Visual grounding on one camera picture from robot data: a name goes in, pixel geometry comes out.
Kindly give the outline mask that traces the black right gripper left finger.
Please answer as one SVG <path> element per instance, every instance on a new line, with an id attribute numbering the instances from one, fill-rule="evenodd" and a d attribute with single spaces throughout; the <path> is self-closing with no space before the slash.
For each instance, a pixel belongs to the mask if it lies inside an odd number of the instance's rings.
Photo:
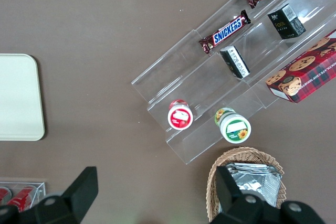
<path id="1" fill-rule="evenodd" d="M 86 167 L 62 195 L 49 196 L 35 206 L 36 222 L 81 223 L 97 195 L 97 168 Z"/>

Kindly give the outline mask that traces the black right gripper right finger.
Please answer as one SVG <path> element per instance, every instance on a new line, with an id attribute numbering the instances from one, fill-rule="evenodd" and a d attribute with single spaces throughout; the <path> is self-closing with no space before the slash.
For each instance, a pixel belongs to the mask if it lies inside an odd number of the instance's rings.
<path id="1" fill-rule="evenodd" d="M 216 189 L 222 212 L 211 223 L 264 223 L 264 202 L 258 196 L 243 194 L 224 166 L 216 169 Z"/>

